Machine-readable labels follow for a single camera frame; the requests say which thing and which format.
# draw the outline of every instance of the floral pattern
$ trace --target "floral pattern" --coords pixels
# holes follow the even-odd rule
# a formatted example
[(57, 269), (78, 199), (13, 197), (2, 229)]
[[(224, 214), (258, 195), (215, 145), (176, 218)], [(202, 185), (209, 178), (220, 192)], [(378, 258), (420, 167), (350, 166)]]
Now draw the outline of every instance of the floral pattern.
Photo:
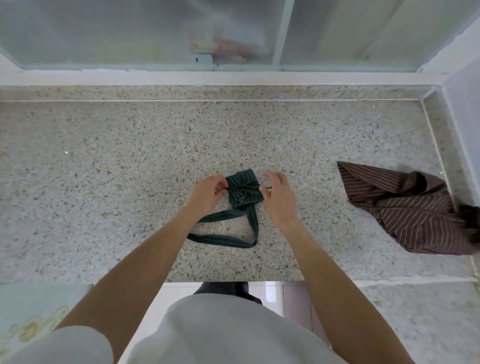
[(12, 325), (8, 332), (0, 333), (0, 363), (26, 345), (51, 332), (69, 312), (67, 306), (55, 310), (50, 316), (34, 316)]

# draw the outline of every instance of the person's right arm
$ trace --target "person's right arm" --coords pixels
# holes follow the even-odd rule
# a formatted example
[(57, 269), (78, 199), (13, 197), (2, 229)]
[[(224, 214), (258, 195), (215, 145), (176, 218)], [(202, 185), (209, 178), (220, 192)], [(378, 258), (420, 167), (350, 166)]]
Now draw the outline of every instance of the person's right arm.
[(283, 173), (265, 173), (267, 211), (292, 248), (310, 300), (333, 350), (349, 364), (414, 364), (382, 315), (311, 237), (298, 220), (296, 201)]

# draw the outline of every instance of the shirt sleeve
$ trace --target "shirt sleeve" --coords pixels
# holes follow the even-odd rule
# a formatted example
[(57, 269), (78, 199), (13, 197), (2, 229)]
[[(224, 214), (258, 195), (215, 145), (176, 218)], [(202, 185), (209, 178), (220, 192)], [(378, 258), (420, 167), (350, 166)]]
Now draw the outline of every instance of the shirt sleeve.
[(50, 332), (4, 364), (112, 364), (108, 339), (93, 328), (69, 326)]

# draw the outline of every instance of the person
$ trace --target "person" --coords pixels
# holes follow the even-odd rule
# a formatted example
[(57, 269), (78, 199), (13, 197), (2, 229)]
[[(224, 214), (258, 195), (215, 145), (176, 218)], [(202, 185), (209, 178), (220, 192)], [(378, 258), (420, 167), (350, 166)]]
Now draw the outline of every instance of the person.
[[(380, 313), (299, 221), (286, 176), (264, 175), (272, 186), (260, 187), (266, 209), (291, 246), (332, 350), (248, 297), (203, 293), (174, 303), (157, 332), (135, 345), (128, 363), (413, 363)], [(187, 234), (227, 187), (222, 175), (197, 181), (170, 222), (108, 272), (54, 331), (8, 363), (116, 363)]]

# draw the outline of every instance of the forearm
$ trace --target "forearm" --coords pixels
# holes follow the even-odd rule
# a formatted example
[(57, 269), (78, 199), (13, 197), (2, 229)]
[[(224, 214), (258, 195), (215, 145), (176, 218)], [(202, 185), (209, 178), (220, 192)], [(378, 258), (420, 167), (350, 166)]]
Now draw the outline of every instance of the forearm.
[(413, 363), (393, 330), (299, 221), (281, 229), (332, 348), (349, 364)]
[(58, 328), (89, 326), (104, 334), (117, 362), (162, 287), (197, 222), (187, 208), (128, 254), (72, 309)]

